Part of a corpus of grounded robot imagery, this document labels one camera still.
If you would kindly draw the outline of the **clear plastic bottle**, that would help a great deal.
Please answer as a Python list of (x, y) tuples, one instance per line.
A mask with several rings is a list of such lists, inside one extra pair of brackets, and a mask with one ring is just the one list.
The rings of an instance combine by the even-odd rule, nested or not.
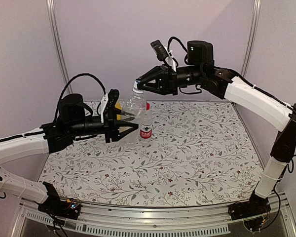
[(142, 123), (143, 115), (146, 111), (146, 100), (144, 91), (137, 89), (135, 86), (132, 88), (132, 93), (124, 101), (122, 107), (121, 120), (131, 123), (136, 123), (138, 128), (124, 137), (121, 142), (129, 147), (136, 145), (139, 137), (139, 130)]

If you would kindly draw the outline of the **white blue bottle cap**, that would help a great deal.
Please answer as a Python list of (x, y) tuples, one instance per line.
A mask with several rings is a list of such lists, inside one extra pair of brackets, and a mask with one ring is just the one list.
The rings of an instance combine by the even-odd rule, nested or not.
[(143, 90), (139, 89), (139, 82), (137, 80), (134, 81), (132, 91), (135, 92), (135, 93), (138, 93), (138, 94), (143, 94), (144, 93)]

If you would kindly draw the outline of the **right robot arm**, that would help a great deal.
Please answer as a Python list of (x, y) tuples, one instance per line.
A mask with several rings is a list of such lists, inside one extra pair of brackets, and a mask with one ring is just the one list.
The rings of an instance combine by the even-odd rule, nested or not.
[(191, 40), (184, 48), (185, 67), (177, 67), (170, 49), (159, 40), (152, 49), (163, 62), (135, 80), (134, 87), (160, 95), (177, 95), (190, 85), (210, 92), (255, 113), (274, 126), (278, 135), (270, 152), (270, 159), (255, 187), (251, 200), (245, 205), (249, 215), (256, 215), (264, 208), (264, 199), (284, 174), (286, 165), (296, 150), (296, 104), (289, 105), (245, 80), (232, 69), (214, 65), (213, 45), (206, 41)]

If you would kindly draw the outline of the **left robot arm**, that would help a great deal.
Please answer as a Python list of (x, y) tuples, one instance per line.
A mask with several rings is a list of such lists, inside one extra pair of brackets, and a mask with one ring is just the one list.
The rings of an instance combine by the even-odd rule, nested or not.
[(63, 203), (52, 184), (33, 182), (14, 175), (1, 167), (17, 159), (52, 154), (64, 150), (75, 140), (104, 135), (105, 142), (116, 142), (136, 131), (137, 123), (118, 120), (121, 110), (116, 108), (119, 93), (113, 89), (101, 100), (101, 114), (95, 116), (80, 94), (65, 96), (58, 102), (59, 114), (55, 122), (30, 132), (0, 139), (0, 193), (44, 203), (52, 214), (60, 214)]

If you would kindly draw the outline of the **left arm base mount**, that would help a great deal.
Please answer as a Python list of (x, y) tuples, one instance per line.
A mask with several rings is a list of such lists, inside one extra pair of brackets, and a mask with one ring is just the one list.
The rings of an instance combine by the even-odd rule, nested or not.
[(52, 184), (42, 183), (47, 189), (47, 199), (38, 204), (38, 210), (51, 216), (77, 220), (80, 215), (81, 202), (74, 198), (60, 199)]

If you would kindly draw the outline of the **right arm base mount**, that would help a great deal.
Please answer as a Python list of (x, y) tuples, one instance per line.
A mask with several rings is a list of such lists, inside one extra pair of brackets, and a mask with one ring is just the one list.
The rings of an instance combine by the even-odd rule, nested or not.
[(252, 194), (248, 201), (235, 202), (228, 206), (232, 220), (246, 219), (243, 224), (250, 232), (261, 231), (269, 220), (271, 207), (268, 198)]

